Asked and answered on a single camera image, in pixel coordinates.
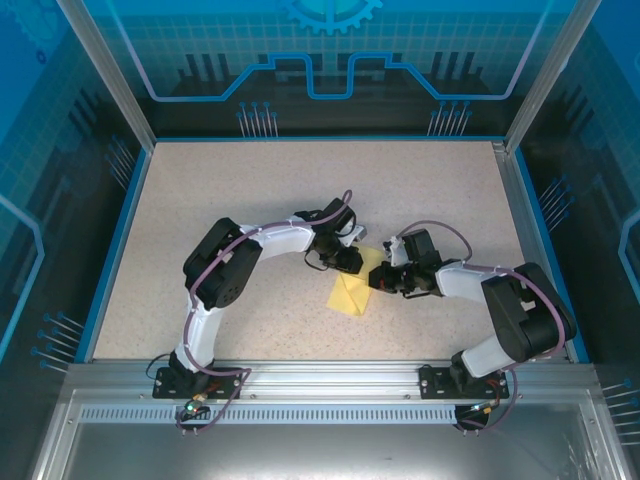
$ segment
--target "metal base plate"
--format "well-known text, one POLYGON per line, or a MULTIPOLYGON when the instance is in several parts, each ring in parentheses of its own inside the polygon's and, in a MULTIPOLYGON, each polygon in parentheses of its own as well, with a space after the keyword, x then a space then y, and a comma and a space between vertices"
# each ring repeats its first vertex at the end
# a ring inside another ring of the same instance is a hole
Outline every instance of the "metal base plate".
POLYGON ((425 365, 418 370, 418 376, 420 379, 420 397, 423 400, 492 400, 496 398, 496 392, 486 383, 486 380, 490 379, 497 382, 504 380, 504 386, 498 389, 498 393, 501 400, 509 398, 509 387, 504 373, 492 373, 483 379, 479 379, 476 384, 470 385, 464 394, 458 391, 448 367, 425 365))
MULTIPOLYGON (((229 372, 238 370, 238 368, 216 368, 216 370, 229 372)), ((197 388, 199 391, 195 391, 193 387, 185 385, 185 382, 176 375, 174 370, 169 367, 163 367, 156 372, 153 398, 187 400, 193 398, 197 393, 206 391, 209 400, 227 400, 236 388, 234 385, 236 380, 240 380, 240 375, 233 377, 206 377, 206 383, 197 388)))

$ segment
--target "glass panel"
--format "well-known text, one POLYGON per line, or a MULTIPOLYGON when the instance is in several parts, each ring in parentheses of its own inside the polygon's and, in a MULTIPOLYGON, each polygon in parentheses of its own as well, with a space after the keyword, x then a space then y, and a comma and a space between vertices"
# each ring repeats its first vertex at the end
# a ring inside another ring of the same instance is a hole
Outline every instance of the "glass panel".
POLYGON ((89 0, 156 134, 504 135, 574 0, 89 0))
MULTIPOLYGON (((522 144, 543 236, 605 387, 640 383, 638 19, 637 2, 602 2, 522 144)), ((625 392, 610 393, 633 410, 625 392)), ((624 433, 637 430, 627 415, 624 433)))
POLYGON ((64 478, 595 480, 582 425, 573 407, 522 405, 480 438, 452 425, 220 425, 185 438, 171 425, 81 425, 64 478))
POLYGON ((55 2, 2 12, 0 464, 27 478, 140 146, 55 2))

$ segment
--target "beige work surface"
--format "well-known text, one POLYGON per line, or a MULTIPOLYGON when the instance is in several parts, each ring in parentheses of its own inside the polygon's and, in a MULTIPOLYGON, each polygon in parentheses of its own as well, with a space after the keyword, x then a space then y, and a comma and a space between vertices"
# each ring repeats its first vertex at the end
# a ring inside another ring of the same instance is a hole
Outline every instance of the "beige work surface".
MULTIPOLYGON (((523 261, 489 142, 369 141, 159 143, 118 270, 95 358, 151 358, 178 343, 186 316, 182 264, 221 217, 282 220, 322 209, 344 190, 367 227, 364 245, 435 219, 459 229, 480 264, 523 261)), ((465 249, 429 229, 443 258, 465 249)), ((326 307, 335 271, 301 254, 261 262, 225 312, 218 359, 438 359, 492 333, 482 305, 405 300, 374 291, 362 317, 326 307)))

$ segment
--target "blue trim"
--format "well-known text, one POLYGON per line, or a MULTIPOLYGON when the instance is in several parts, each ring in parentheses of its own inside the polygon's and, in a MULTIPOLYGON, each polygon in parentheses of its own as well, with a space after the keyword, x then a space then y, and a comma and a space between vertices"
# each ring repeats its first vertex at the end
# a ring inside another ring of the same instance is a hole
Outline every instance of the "blue trim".
MULTIPOLYGON (((562 301, 565 303, 565 305, 567 305, 567 308, 575 318, 576 314, 573 309, 573 305, 571 305, 571 300, 569 299, 569 291, 567 290, 567 286, 564 283, 564 279, 562 278, 562 273, 560 272, 558 257, 556 257, 556 252, 553 248, 553 244, 551 243, 549 231, 547 230, 547 226, 544 223, 542 209, 540 208, 540 203, 538 203, 538 197, 536 196, 535 189, 533 188, 533 182, 531 181, 531 176, 529 175, 529 170, 527 169, 527 165, 524 161, 524 156, 522 155, 520 148, 516 150, 516 161, 518 162, 518 168, 520 170, 520 174, 522 175, 522 180, 524 182, 529 203, 531 203, 533 216, 535 217, 536 224, 538 225, 538 231, 540 232, 540 238, 542 239, 542 246, 544 248, 547 259, 549 260, 551 275, 555 280, 556 289, 558 290, 560 298, 562 298, 562 301)), ((578 356, 578 360, 580 361, 580 363, 589 363, 589 354, 587 353, 587 349, 584 345, 584 339, 582 338, 580 326, 578 326, 578 333, 573 339, 573 346, 576 350, 576 355, 578 356)))
POLYGON ((149 170, 149 163, 151 161, 151 155, 142 149, 136 167, 133 170, 131 176, 131 182, 129 183, 129 189, 127 195, 124 198, 122 204, 122 210, 120 211, 120 217, 118 217, 118 223, 116 224, 113 237, 111 239, 111 245, 107 252, 107 258, 100 274, 100 280, 96 287, 96 293, 91 302, 91 308, 87 317, 87 323, 85 324, 82 337, 80 338, 80 344, 75 356, 76 363, 85 363, 90 360, 93 355, 96 342, 98 340, 98 334, 102 328, 102 320, 107 309, 107 303, 111 297, 111 291, 116 279, 116 273, 120 266, 120 260, 122 260, 122 254, 124 247, 129 237, 129 231, 131 230, 131 224, 133 223, 133 216, 140 200, 140 194, 142 193, 142 186, 144 185, 147 171, 149 170))
POLYGON ((158 142, 166 143, 204 143, 204 142, 336 142, 336 141, 366 141, 366 140, 429 140, 429 141, 456 141, 456 142, 502 142, 504 137, 500 135, 477 135, 465 137, 431 137, 428 135, 347 135, 328 137, 257 137, 257 138, 230 138, 230 137, 159 137, 158 142))
POLYGON ((13 313, 11 314, 11 318, 9 319, 7 328, 2 334, 2 340, 0 341, 0 363, 2 363, 4 354, 7 353, 9 342, 11 342, 11 337, 13 337, 16 326, 18 325, 18 321, 20 320, 20 315, 22 315, 22 311, 24 310, 27 299, 29 298, 29 294, 31 293, 31 289, 33 288, 33 284, 36 281, 36 277, 38 276, 38 272, 40 271, 40 267, 42 266, 42 262, 44 261, 44 243, 42 241, 40 226, 38 225, 38 222, 31 218, 30 214, 20 210, 11 200, 9 200, 4 195, 0 195, 0 205, 9 210, 13 215, 17 217, 18 220, 20 220, 21 223, 26 225, 27 228, 31 230, 31 232, 33 233, 33 240, 36 244, 36 251, 38 252, 36 259, 31 266, 29 276, 24 283, 24 287, 22 287, 22 292, 20 292, 18 302, 13 309, 13 313))

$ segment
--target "yellow cloth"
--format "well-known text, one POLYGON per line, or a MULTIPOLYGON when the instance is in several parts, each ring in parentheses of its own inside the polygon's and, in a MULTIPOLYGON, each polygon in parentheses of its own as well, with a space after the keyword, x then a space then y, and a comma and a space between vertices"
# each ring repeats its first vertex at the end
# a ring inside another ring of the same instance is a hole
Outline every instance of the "yellow cloth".
POLYGON ((362 268, 357 275, 341 273, 336 278, 327 307, 347 315, 361 316, 367 308, 371 288, 369 288, 369 272, 380 266, 385 259, 384 252, 374 248, 358 246, 362 255, 362 268))

